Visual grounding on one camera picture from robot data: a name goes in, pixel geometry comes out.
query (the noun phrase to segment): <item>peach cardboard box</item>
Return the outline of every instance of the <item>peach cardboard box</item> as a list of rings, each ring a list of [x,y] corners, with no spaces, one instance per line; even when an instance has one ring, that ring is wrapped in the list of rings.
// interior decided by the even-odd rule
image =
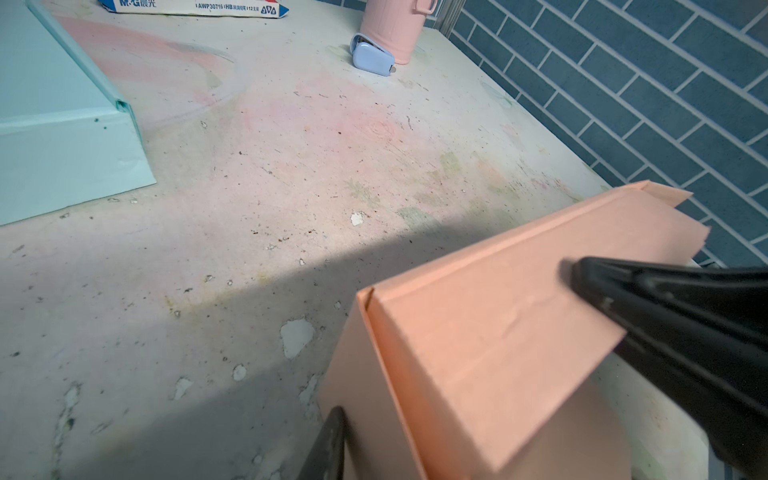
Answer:
[[[685,264],[688,192],[615,188],[360,291],[319,393],[349,421],[345,478],[630,478],[585,381],[624,331],[567,284],[586,256]]]

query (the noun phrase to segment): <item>tiled wall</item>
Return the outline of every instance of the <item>tiled wall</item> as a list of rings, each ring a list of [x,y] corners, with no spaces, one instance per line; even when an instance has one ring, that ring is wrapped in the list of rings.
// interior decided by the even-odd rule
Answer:
[[[706,265],[768,263],[768,0],[466,0],[450,40],[609,184],[694,192]]]
[[[319,0],[320,2],[330,3],[331,5],[338,5],[340,7],[351,8],[352,10],[360,10],[364,12],[366,9],[366,0]],[[427,0],[419,0],[419,4],[426,5]],[[445,4],[445,0],[437,0],[437,6],[435,6],[435,12],[428,16],[424,22],[424,26],[432,28],[435,26],[438,15],[440,15],[440,9]]]

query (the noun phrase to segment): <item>pink cup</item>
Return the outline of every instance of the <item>pink cup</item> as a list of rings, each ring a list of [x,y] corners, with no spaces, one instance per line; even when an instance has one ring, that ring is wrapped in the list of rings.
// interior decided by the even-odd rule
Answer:
[[[360,33],[389,50],[395,62],[404,65],[411,61],[424,21],[436,6],[437,0],[368,0]]]

